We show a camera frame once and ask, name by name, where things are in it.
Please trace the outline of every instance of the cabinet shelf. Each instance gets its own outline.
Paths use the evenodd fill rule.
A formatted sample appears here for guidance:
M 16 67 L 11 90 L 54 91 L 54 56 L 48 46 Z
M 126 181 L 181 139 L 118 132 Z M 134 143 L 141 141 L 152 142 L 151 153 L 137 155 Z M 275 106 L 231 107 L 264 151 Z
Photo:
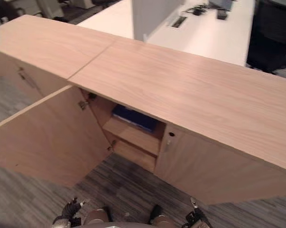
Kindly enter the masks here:
M 114 145 L 114 152 L 118 155 L 128 159 L 129 161 L 136 163 L 145 170 L 153 173 L 156 166 L 156 158 L 152 157 L 148 153 L 126 143 L 123 141 L 117 141 Z
M 107 123 L 105 123 L 103 129 L 155 156 L 158 156 L 165 124 L 159 122 L 155 131 L 153 133 L 148 133 L 139 127 L 119 120 L 116 117 L 112 117 Z

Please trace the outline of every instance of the wood grain surface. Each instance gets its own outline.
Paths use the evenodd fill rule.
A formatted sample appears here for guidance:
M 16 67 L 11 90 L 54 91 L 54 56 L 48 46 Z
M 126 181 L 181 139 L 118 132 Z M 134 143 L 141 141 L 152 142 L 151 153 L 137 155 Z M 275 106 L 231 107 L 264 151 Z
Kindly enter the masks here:
M 19 91 L 25 94 L 32 102 L 38 101 L 44 96 L 41 94 L 37 86 L 32 86 L 28 82 L 28 75 L 19 75 L 19 66 L 14 58 L 0 52 L 0 76 L 4 77 Z
M 103 129 L 158 156 L 161 139 L 156 138 L 156 136 L 151 133 L 145 132 L 138 127 L 114 117 L 103 126 Z
M 0 52 L 66 79 L 116 38 L 92 29 L 24 15 L 0 26 Z
M 155 175 L 205 204 L 286 195 L 285 172 L 170 125 Z
M 69 81 L 286 169 L 284 78 L 120 38 Z
M 133 163 L 136 163 L 145 170 L 148 170 L 152 173 L 154 172 L 156 159 L 148 153 L 145 153 L 142 150 L 123 141 L 118 141 L 113 150 L 118 155 L 128 159 Z
M 110 154 L 81 100 L 69 85 L 0 122 L 0 166 L 65 186 L 80 182 Z

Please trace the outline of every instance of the open cabinet door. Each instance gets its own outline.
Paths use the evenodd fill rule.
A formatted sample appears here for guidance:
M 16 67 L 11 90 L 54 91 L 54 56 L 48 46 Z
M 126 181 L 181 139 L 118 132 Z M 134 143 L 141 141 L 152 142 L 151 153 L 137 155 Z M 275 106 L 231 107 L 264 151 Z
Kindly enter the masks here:
M 110 146 L 79 88 L 70 85 L 0 123 L 0 166 L 65 186 L 80 182 Z

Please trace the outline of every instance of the door hinge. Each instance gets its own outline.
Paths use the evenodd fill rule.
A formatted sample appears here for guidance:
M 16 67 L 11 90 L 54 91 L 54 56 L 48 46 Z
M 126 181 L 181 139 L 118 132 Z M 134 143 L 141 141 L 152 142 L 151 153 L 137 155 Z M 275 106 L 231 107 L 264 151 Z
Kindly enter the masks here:
M 113 149 L 114 145 L 116 144 L 116 140 L 113 140 L 111 143 L 111 146 L 107 148 L 108 151 L 110 151 L 111 149 Z
M 80 101 L 80 102 L 78 103 L 78 105 L 80 106 L 80 108 L 81 108 L 82 110 L 85 110 L 86 107 L 89 105 L 89 102 L 88 102 L 88 101 Z

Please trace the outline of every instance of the gray carpet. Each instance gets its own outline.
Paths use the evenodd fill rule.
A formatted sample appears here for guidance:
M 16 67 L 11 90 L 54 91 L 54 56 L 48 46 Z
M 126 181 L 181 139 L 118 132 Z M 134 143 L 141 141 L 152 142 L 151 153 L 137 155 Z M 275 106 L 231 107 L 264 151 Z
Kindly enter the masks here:
M 286 69 L 278 74 L 286 78 Z M 29 99 L 0 78 L 0 121 L 29 104 Z M 192 210 L 188 195 L 114 154 L 74 188 L 0 168 L 0 228 L 50 227 L 74 196 L 89 200 L 79 213 L 82 218 L 88 211 L 108 205 L 116 221 L 146 222 L 158 203 L 180 227 Z M 201 207 L 215 228 L 286 228 L 286 197 Z

